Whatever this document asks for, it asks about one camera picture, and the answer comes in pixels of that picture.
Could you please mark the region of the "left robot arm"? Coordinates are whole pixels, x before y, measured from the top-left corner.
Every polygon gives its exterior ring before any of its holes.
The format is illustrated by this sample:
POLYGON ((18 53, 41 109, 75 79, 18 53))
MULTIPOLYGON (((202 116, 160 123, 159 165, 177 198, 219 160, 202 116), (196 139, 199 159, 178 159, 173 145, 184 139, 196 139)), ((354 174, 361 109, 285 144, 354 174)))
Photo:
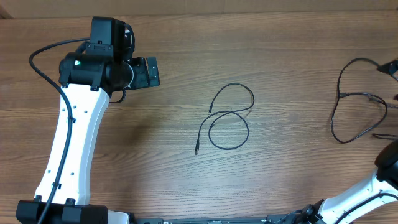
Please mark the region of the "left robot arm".
POLYGON ((160 85, 154 57, 133 57, 129 24, 94 17, 88 38, 60 62, 53 85, 60 112, 45 174, 31 201, 21 200, 21 223, 134 223, 134 215, 90 203, 90 174, 101 120, 112 94, 160 85))

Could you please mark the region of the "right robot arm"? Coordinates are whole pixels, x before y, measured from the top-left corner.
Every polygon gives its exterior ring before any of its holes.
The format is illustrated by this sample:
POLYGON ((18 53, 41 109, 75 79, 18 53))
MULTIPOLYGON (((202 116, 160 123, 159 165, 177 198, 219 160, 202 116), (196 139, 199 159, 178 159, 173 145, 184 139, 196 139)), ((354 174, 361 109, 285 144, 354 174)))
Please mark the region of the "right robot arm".
MULTIPOLYGON (((396 105, 386 103, 381 97, 365 92, 342 93, 340 83, 343 72, 354 62, 368 62, 376 66, 377 71, 385 73, 397 81, 397 59, 380 65, 368 58, 355 58, 345 65, 336 84, 336 101, 330 118, 332 136, 341 144, 348 144, 379 126, 386 118, 389 108, 397 109, 396 105), (382 104, 384 114, 374 125, 365 129, 350 140, 340 140, 334 131, 334 118, 338 104, 348 96, 367 96, 371 101, 382 104)), ((290 223, 353 223, 359 217, 391 202, 397 202, 397 135, 372 133, 377 139, 391 140, 376 157, 376 169, 371 175, 340 195, 320 200, 315 205, 307 205, 298 212, 289 214, 290 223)))

